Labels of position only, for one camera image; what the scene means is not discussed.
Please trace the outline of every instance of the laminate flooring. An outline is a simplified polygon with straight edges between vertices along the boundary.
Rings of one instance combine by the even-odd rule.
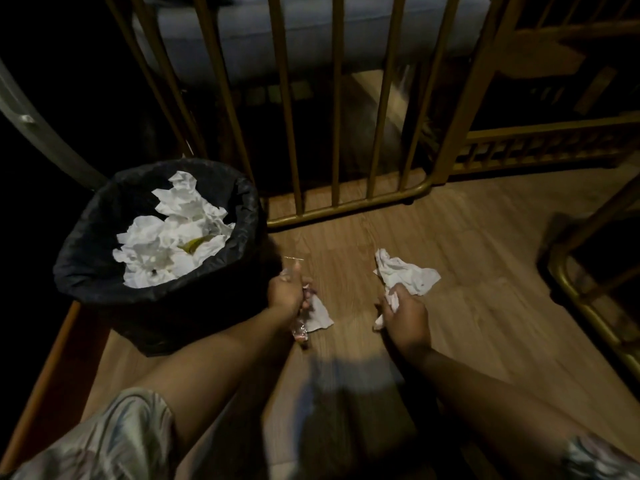
[[[554,223],[594,211],[638,170],[631,161],[448,183],[412,205],[272,233],[284,256],[304,259],[335,325],[312,333],[307,351],[274,344],[178,477],[431,478],[443,458],[458,468],[457,453],[439,452],[447,442],[462,444],[478,478],[497,477],[464,431],[449,423],[443,431],[435,402],[407,394],[372,331],[383,291],[372,272],[378,248],[442,275],[422,298],[436,350],[640,457],[640,404],[536,269]],[[162,360],[111,332],[84,416]]]

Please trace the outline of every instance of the black trash bag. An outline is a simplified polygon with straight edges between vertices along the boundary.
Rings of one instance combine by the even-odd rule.
[[[169,177],[192,174],[197,191],[227,209],[236,227],[225,247],[203,265],[157,286],[124,285],[125,264],[113,258],[116,234],[138,216],[156,212],[155,189],[172,188]],[[96,309],[109,325],[147,356],[174,352],[241,322],[267,305],[268,281],[282,269],[268,238],[266,218],[251,181],[228,165],[197,159],[164,161],[117,173],[95,193],[53,268],[58,290]]]

